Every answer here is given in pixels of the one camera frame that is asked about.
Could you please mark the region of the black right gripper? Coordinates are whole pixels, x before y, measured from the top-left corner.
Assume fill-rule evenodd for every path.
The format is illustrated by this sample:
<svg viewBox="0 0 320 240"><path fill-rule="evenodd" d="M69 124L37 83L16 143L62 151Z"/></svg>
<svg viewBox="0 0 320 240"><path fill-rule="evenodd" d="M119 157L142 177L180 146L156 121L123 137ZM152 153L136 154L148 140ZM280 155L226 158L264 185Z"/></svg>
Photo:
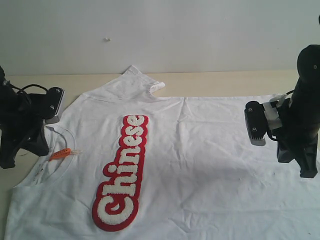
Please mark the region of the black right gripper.
<svg viewBox="0 0 320 240"><path fill-rule="evenodd" d="M317 147L319 133L319 101L309 97L285 99L278 108L282 127L276 131L279 163L290 163L295 159L300 177L313 179L317 173Z"/></svg>

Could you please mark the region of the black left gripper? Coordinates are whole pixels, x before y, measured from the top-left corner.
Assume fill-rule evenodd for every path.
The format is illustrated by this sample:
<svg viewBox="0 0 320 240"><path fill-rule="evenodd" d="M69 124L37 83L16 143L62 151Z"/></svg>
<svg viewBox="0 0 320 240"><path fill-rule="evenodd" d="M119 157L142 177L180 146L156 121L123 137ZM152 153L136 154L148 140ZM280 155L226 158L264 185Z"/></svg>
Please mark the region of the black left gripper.
<svg viewBox="0 0 320 240"><path fill-rule="evenodd" d="M39 157L49 153L45 137L44 107L46 93L25 90L0 91L0 167L16 166L15 157L23 148Z"/></svg>

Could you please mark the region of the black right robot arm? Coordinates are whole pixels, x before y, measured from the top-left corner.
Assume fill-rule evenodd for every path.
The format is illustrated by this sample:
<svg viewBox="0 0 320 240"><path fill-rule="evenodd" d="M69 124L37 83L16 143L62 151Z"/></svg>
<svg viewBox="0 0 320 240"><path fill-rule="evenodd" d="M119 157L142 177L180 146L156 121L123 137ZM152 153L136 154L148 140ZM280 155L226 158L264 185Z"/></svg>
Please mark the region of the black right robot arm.
<svg viewBox="0 0 320 240"><path fill-rule="evenodd" d="M298 81L290 99L279 108L283 127L277 136L277 160L295 160L301 178L317 173L317 145L320 130L320 46L310 44L297 57Z"/></svg>

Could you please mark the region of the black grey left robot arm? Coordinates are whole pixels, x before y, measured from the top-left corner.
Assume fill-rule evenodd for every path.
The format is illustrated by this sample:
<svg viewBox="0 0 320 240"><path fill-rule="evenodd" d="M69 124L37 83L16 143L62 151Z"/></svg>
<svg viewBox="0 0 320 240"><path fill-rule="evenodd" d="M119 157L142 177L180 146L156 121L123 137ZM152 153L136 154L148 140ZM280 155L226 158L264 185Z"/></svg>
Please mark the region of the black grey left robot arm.
<svg viewBox="0 0 320 240"><path fill-rule="evenodd" d="M44 119L37 105L39 94L28 94L10 83L0 69L0 167L15 167L15 158L20 149L38 157L49 153L45 138Z"/></svg>

